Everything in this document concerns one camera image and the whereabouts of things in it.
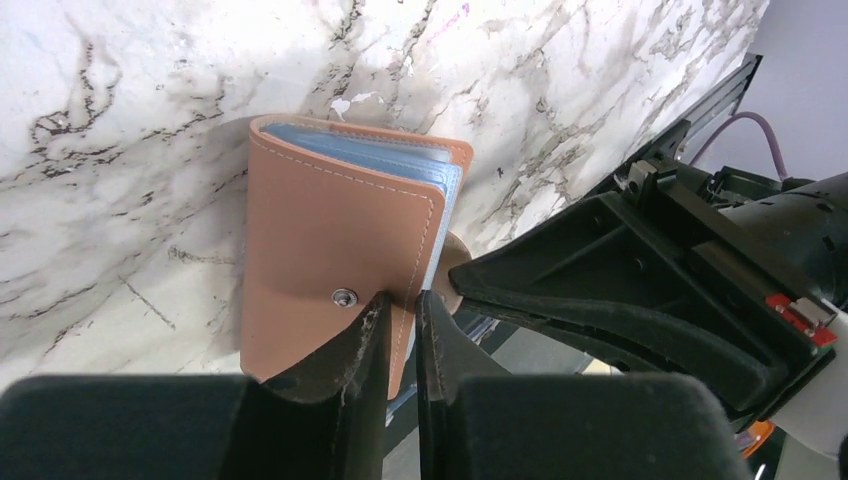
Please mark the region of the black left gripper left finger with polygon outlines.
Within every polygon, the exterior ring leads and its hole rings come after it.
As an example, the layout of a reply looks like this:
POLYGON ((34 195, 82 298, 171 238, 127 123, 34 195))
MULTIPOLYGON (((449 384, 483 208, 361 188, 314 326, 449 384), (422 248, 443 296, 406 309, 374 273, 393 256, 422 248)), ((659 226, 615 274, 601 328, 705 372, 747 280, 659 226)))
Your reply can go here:
POLYGON ((45 375, 1 397, 5 479, 377 479, 391 301, 289 369, 45 375))

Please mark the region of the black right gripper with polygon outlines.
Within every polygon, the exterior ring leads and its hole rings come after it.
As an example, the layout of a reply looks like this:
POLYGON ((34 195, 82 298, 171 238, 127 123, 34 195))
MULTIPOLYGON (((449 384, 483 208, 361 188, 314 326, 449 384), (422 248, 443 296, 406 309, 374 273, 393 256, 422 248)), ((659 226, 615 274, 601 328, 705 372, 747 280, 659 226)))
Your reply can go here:
POLYGON ((676 166, 722 214, 692 196, 641 209, 604 193, 454 267, 450 282, 468 307, 628 372, 694 377, 735 423, 767 418, 836 358, 835 337, 800 308, 813 291, 847 308, 847 174, 676 166))

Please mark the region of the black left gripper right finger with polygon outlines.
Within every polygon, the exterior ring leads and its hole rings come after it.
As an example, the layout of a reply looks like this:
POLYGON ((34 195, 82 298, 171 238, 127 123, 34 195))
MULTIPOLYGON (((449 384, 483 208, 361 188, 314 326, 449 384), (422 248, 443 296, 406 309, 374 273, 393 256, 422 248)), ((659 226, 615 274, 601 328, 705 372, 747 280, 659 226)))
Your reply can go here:
POLYGON ((677 374, 513 375, 430 291, 416 307, 425 479, 748 479, 717 399, 677 374))

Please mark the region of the tan leather card holder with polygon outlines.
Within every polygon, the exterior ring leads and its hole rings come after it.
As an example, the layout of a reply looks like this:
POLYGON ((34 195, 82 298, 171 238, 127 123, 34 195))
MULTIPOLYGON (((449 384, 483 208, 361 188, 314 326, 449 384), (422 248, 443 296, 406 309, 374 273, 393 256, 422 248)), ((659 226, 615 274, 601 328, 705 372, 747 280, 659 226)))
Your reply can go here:
POLYGON ((474 151, 461 140, 287 114, 249 125, 240 366, 265 381, 392 301, 388 393, 474 151))

